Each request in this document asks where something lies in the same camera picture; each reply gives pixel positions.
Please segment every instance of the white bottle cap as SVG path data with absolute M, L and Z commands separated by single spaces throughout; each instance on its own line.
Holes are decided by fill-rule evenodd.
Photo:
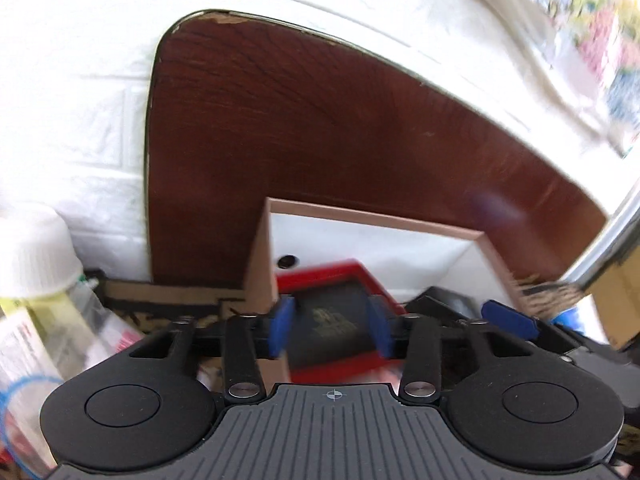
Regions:
M 41 204 L 0 212 L 0 298 L 63 292 L 82 274 L 65 221 Z

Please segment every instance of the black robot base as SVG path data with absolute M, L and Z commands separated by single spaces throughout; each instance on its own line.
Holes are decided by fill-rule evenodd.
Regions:
M 295 304 L 207 329 L 174 323 L 56 389 L 41 427 L 52 480 L 615 479 L 624 420 L 616 393 L 555 353 L 484 320 L 396 317 L 372 298 L 381 353 L 405 359 L 388 384 L 280 384 L 257 358 L 286 344 Z M 225 390 L 195 379 L 223 359 Z M 464 362 L 454 384 L 446 363 Z

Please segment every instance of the blue cable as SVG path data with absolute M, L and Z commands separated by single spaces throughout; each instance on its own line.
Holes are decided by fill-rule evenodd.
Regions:
M 22 469 L 27 475 L 29 475 L 33 480 L 40 480 L 40 477 L 36 475 L 31 469 L 20 459 L 18 454 L 14 451 L 14 448 L 11 446 L 11 442 L 9 441 L 9 437 L 6 434 L 6 412 L 7 407 L 9 406 L 9 401 L 15 395 L 15 393 L 23 388 L 27 384 L 35 383 L 38 381 L 47 381 L 49 383 L 62 384 L 63 381 L 57 377 L 49 377 L 45 375 L 34 375 L 23 377 L 20 380 L 15 381 L 15 383 L 11 384 L 7 391 L 0 392 L 0 438 L 4 443 L 6 450 L 11 455 L 11 458 L 14 459 L 14 462 L 17 466 Z

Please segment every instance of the colorful fabric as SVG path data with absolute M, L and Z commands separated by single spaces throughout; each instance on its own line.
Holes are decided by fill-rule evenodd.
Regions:
M 534 33 L 534 22 L 528 22 L 532 6 L 522 0 L 518 12 L 508 7 L 514 0 L 488 1 L 540 54 L 562 100 L 621 154 L 628 153 L 640 133 L 638 0 L 528 0 L 546 18 L 551 35 L 540 28 Z M 570 50 L 578 54 L 578 66 Z

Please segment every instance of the metal screw head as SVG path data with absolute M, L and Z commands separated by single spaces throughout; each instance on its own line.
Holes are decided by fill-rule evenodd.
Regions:
M 402 314 L 402 327 L 404 329 L 410 329 L 418 319 L 422 316 L 420 314 L 414 314 L 413 312 L 408 312 L 407 314 Z
M 179 325 L 188 325 L 191 321 L 193 321 L 193 319 L 193 316 L 180 316 L 179 318 L 174 320 L 174 323 Z
M 423 399 L 425 397 L 431 397 L 436 392 L 436 387 L 424 381 L 414 381 L 404 387 L 404 392 L 412 397 L 420 397 Z
M 236 383 L 229 387 L 229 395 L 238 399 L 248 399 L 260 393 L 260 386 L 255 383 Z

